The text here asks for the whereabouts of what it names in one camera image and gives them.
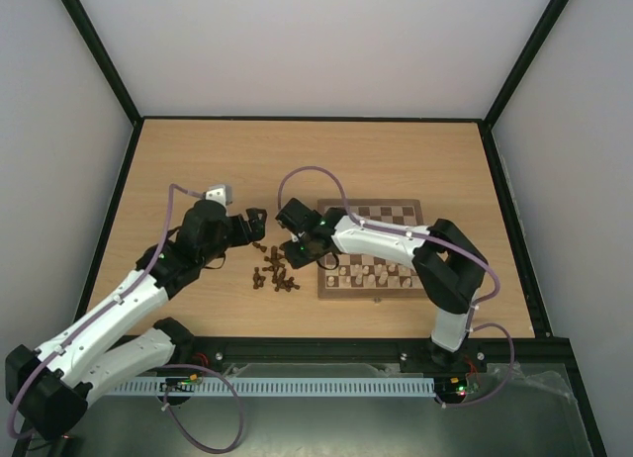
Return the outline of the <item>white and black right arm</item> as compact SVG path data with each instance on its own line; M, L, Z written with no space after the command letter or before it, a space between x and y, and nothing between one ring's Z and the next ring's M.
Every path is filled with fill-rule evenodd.
M437 309L428 359L445 370L465 359L463 342L488 261L452 222L394 225L361 217L347 207L332 207L322 214L296 198L279 210L276 221L291 234L283 250L295 269L329 254L361 254L413 270Z

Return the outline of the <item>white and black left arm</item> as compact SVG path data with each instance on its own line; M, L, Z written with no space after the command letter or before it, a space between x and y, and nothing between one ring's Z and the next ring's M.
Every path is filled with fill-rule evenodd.
M121 345L119 339L150 312L199 279L231 247L265 235L267 213L231 216L226 205L199 200L180 227L166 229L125 280L90 313L31 350L16 347L5 361L6 397L34 432L53 440L69 431L104 394L147 370L187 364L194 336L173 318Z

